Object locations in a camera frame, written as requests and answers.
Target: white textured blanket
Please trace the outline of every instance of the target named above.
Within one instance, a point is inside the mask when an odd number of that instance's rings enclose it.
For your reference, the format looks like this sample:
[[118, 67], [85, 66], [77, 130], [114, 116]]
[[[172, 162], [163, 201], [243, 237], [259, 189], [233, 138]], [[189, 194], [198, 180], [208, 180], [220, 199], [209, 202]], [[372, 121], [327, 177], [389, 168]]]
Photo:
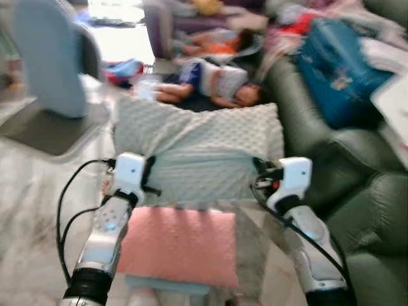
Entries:
[[117, 153], [157, 157], [149, 185], [163, 194], [148, 203], [252, 198], [252, 158], [284, 155], [273, 103], [194, 113], [124, 96], [117, 111]]

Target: couch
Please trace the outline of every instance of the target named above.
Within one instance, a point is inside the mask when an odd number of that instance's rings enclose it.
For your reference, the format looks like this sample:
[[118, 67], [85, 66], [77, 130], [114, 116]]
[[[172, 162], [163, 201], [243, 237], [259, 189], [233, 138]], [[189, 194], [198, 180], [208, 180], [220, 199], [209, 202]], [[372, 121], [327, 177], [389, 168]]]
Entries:
[[[408, 28], [408, 1], [365, 6]], [[358, 305], [408, 305], [406, 169], [376, 130], [330, 128], [292, 58], [280, 58], [266, 84], [279, 107], [286, 155], [313, 160], [305, 202], [345, 250]]]
[[[228, 6], [240, 6], [253, 13], [262, 13], [265, 0], [222, 0]], [[160, 58], [172, 58], [171, 41], [174, 30], [195, 33], [217, 27], [227, 29], [225, 15], [178, 17], [171, 13], [167, 0], [143, 0], [145, 22], [153, 54]]]

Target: pink pillow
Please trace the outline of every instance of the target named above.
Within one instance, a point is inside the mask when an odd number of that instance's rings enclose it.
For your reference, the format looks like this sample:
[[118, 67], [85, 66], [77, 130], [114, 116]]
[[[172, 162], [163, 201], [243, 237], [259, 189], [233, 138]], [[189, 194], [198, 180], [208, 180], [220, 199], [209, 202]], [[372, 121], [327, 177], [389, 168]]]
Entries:
[[161, 207], [133, 210], [118, 272], [238, 287], [235, 214]]

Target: sleeping child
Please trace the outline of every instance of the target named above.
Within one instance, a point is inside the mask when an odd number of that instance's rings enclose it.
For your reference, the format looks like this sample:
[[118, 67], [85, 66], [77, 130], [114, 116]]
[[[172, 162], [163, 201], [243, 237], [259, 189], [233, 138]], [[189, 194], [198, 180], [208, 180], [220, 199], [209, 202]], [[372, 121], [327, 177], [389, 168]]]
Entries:
[[194, 58], [182, 68], [179, 84], [159, 84], [156, 99], [179, 103], [194, 91], [210, 97], [220, 107], [239, 108], [264, 103], [266, 94], [258, 85], [248, 83], [247, 72], [240, 68], [218, 67]]
[[183, 35], [182, 41], [174, 41], [184, 55], [199, 56], [204, 54], [236, 54], [249, 48], [254, 42], [254, 33], [244, 29], [238, 33], [232, 30], [215, 29], [212, 31]]

